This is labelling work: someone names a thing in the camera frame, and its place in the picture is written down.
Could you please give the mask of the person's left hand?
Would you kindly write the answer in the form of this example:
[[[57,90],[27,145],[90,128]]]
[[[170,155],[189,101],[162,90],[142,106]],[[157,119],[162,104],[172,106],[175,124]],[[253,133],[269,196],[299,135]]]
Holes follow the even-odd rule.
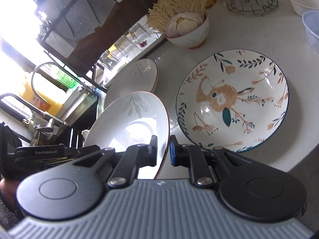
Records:
[[[20,181],[17,180],[1,179],[1,201],[16,217],[23,218],[16,199],[19,184]]]

